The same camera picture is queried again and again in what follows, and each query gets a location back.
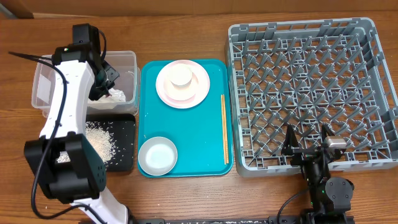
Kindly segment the pile of rice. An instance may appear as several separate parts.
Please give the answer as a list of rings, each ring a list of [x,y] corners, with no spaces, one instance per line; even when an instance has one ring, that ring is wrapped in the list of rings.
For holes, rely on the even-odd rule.
[[[115,157],[118,147],[114,133],[109,131],[109,127],[103,128],[102,125],[107,125],[107,123],[87,121],[85,124],[86,138],[107,166],[111,164],[111,159]]]

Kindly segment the white napkin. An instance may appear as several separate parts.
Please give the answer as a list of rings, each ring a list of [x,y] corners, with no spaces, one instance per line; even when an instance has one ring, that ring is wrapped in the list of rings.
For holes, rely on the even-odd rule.
[[[103,103],[122,103],[126,102],[126,96],[122,90],[115,90],[114,88],[108,90],[109,94],[102,96],[99,100],[90,101],[94,104]]]

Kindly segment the grey bowl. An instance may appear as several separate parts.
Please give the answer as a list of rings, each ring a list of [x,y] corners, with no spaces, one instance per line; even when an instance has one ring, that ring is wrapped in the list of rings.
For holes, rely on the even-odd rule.
[[[139,149],[138,163],[148,175],[161,176],[176,165],[178,151],[175,144],[161,136],[148,139]]]

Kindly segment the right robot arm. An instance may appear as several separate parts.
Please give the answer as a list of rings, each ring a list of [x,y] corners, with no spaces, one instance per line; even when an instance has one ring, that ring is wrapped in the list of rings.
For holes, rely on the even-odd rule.
[[[307,188],[291,196],[279,208],[277,223],[331,223],[353,224],[354,217],[347,216],[351,210],[354,184],[342,177],[332,177],[329,163],[340,159],[346,151],[346,141],[337,136],[328,125],[321,130],[322,142],[313,149],[301,149],[292,125],[287,126],[281,153],[291,156],[291,164],[299,166]],[[283,209],[302,194],[310,194],[311,208],[304,209],[294,220],[283,218]]]

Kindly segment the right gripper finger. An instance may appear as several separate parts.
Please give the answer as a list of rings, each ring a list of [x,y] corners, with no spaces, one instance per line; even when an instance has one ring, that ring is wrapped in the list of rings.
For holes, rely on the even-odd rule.
[[[294,129],[291,124],[287,126],[285,141],[284,141],[284,148],[287,147],[299,147],[299,143],[295,136]]]
[[[329,125],[323,124],[321,128],[322,139],[326,139],[329,136],[334,136],[335,133],[330,129]]]

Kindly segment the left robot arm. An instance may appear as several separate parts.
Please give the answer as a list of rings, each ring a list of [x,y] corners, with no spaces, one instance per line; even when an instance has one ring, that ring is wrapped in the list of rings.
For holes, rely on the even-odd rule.
[[[107,94],[116,79],[105,55],[106,47],[88,42],[58,47],[50,58],[25,55],[55,71],[45,126],[24,146],[34,173],[31,208],[41,219],[79,208],[95,223],[136,222],[107,188],[103,160],[85,135],[88,100]]]

